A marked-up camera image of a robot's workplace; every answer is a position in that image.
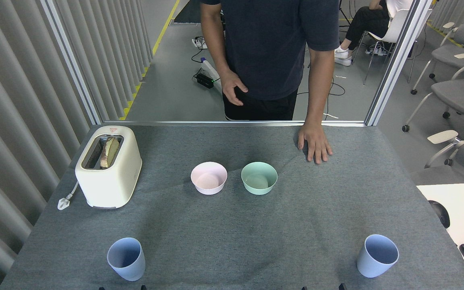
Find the standing person's left hand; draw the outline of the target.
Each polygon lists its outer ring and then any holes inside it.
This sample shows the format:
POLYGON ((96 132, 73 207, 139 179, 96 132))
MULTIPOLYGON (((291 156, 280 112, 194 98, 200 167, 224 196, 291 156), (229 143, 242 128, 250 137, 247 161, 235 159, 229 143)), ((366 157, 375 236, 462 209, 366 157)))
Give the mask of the standing person's left hand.
POLYGON ((320 122, 304 121, 298 131, 298 149, 304 152, 306 161, 316 164, 327 162, 333 154, 320 122))

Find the standing person's right hand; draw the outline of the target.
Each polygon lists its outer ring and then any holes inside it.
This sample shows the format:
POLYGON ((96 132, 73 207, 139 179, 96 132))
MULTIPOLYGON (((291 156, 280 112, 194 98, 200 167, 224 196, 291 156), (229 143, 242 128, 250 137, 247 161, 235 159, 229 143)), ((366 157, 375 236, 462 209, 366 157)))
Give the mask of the standing person's right hand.
POLYGON ((248 88, 243 84, 238 75, 230 70, 230 68, 225 68, 223 71, 219 72, 219 76, 222 84, 222 91, 226 99, 233 105, 243 106, 243 102, 236 96, 235 89, 239 88, 241 92, 247 93, 248 88))

